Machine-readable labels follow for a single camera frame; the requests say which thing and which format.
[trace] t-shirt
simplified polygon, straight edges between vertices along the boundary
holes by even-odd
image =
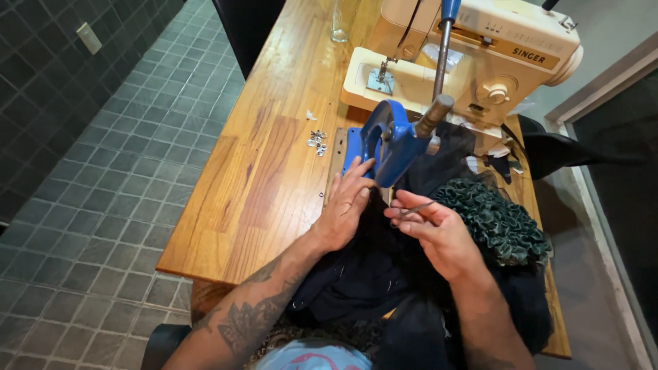
[[[372,363],[356,348],[335,340],[293,340],[263,357],[255,370],[370,370]]]

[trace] wooden tabletop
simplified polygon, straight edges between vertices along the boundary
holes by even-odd
[[[369,116],[341,103],[340,92],[351,52],[366,44],[381,1],[361,1],[346,43],[329,38],[332,0],[286,1],[158,271],[239,284],[309,229],[322,210],[330,157],[317,157],[306,141],[311,130],[332,135]],[[318,121],[307,120],[307,110]],[[539,223],[530,173],[524,175],[515,174],[507,191]],[[550,268],[546,283],[555,334],[545,353],[570,357]]]

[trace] black chair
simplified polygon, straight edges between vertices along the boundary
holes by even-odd
[[[586,147],[567,136],[546,132],[537,121],[519,115],[523,142],[533,180],[539,180],[562,167],[612,163],[641,165],[647,158],[642,155],[603,153]]]
[[[286,0],[213,0],[245,80]]]
[[[158,325],[146,344],[141,370],[161,370],[180,343],[192,331],[189,325]]]

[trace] person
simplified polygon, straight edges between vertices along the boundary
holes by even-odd
[[[354,158],[336,174],[329,200],[310,230],[277,258],[244,280],[193,328],[163,370],[241,369],[261,345],[313,265],[343,248],[354,236],[368,204],[365,178],[374,160]],[[507,303],[487,270],[460,216],[438,203],[407,215],[400,212],[431,202],[400,190],[384,211],[400,231],[419,239],[434,268],[448,281],[457,306],[468,368],[535,369],[509,314]],[[326,340],[293,341],[268,353],[258,370],[370,369],[356,349]]]

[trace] doorframe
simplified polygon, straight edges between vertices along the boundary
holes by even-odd
[[[544,117],[545,123],[560,134],[576,139],[573,122],[592,112],[656,68],[658,68],[658,32],[549,112]],[[628,278],[590,172],[587,166],[570,167],[570,169],[592,223],[594,238],[603,260],[605,273],[613,287],[612,296],[626,327],[634,360],[639,369],[658,369],[658,348]]]

